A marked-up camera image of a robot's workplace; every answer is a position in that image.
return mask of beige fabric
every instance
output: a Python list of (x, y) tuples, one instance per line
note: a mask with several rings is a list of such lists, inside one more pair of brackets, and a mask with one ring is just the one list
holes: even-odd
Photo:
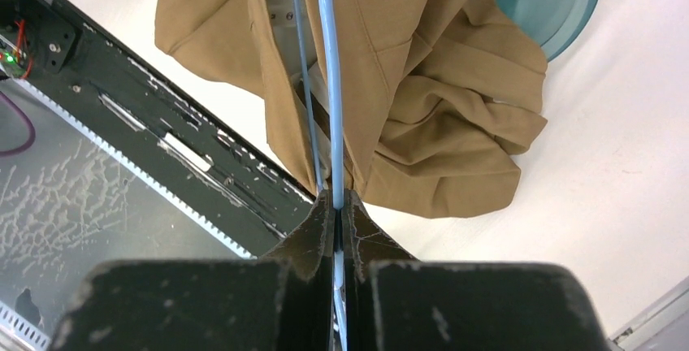
[[(325, 72), (318, 0), (306, 0)], [(335, 0), (348, 182), (425, 217), (507, 206), (540, 116), (541, 49), (494, 0)], [(311, 192), (303, 103), (265, 0), (158, 0), (156, 44), (192, 72), (261, 96), (268, 144)]]

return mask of red wire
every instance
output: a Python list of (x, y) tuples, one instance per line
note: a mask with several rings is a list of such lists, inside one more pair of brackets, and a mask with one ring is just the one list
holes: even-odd
[[(26, 50), (24, 47), (26, 46), (26, 35), (25, 35), (25, 28), (26, 28), (26, 20), (22, 19), (20, 22), (15, 22), (17, 26), (19, 26), (19, 31), (17, 33), (17, 43), (15, 47), (15, 54), (21, 53), (23, 54), (24, 51)], [(27, 52), (27, 57), (28, 57), (28, 66), (26, 67), (26, 71), (24, 74), (21, 76), (21, 79), (26, 79), (31, 73), (31, 68), (33, 67), (33, 58), (31, 58), (30, 55), (28, 55)]]

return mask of white surface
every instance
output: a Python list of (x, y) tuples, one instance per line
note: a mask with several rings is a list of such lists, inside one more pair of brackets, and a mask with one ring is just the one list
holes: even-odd
[[(71, 0), (275, 158), (262, 102), (190, 75), (153, 44), (156, 0)], [(611, 334), (689, 275), (689, 0), (600, 0), (548, 70), (550, 120), (518, 158), (507, 210), (476, 219), (371, 215), (428, 260), (570, 268)]]

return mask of metal slot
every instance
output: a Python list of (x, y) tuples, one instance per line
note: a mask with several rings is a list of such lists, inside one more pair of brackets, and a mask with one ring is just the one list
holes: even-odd
[(98, 98), (101, 100), (103, 106), (107, 107), (108, 110), (112, 111), (113, 114), (117, 115), (117, 118), (123, 120), (130, 128), (134, 130), (134, 132), (142, 132), (147, 129), (146, 125), (144, 125), (139, 119), (137, 119), (137, 117), (135, 117), (124, 107), (118, 105), (107, 95), (102, 93), (98, 96)]
[(196, 167), (201, 172), (208, 172), (213, 167), (212, 161), (196, 153), (172, 133), (166, 133), (158, 145), (177, 158), (181, 158)]

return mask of light blue hanger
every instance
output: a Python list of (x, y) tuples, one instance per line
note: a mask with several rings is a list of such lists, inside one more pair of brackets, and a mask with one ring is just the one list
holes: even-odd
[[(293, 0), (295, 11), (301, 11), (300, 0)], [(345, 205), (345, 148), (342, 130), (342, 92), (340, 84), (340, 53), (337, 47), (337, 31), (335, 22), (335, 11), (332, 0), (318, 0), (318, 8), (323, 27), (323, 41), (325, 44), (326, 68), (327, 68), (327, 91), (329, 98), (330, 114), (330, 144), (332, 160), (332, 203), (335, 210), (342, 210)], [(301, 17), (297, 17), (297, 35), (299, 38), (299, 50), (301, 54), (301, 74), (304, 81), (304, 94), (306, 101), (306, 111), (309, 121), (309, 135), (311, 150), (314, 157), (314, 173), (316, 176), (316, 186), (320, 192), (323, 189), (323, 178), (320, 172), (320, 161), (318, 151), (318, 139), (315, 135), (314, 109), (311, 101), (311, 86), (309, 73), (306, 64), (306, 44), (304, 41), (303, 25)], [(342, 228), (342, 223), (338, 217), (336, 228)], [(336, 241), (333, 252), (333, 293), (335, 300), (335, 312), (340, 333), (340, 345), (343, 351), (347, 351), (347, 318), (345, 313), (345, 303), (342, 299), (342, 288), (345, 284), (345, 255), (342, 250), (341, 242)]]

